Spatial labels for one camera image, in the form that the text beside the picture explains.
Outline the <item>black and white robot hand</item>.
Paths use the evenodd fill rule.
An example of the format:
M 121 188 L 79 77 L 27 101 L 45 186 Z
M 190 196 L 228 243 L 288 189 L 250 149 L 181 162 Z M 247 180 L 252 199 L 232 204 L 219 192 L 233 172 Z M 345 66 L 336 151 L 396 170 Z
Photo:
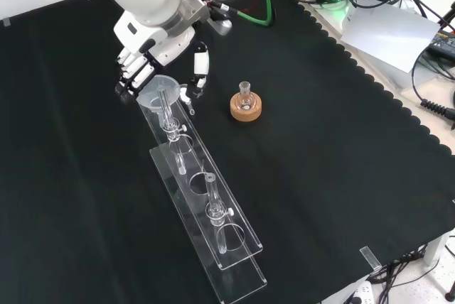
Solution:
M 124 104 L 133 102 L 145 85 L 170 65 L 193 42 L 200 21 L 172 37 L 162 27 L 148 27 L 125 11 L 114 26 L 123 48 L 117 56 L 119 81 L 115 94 Z

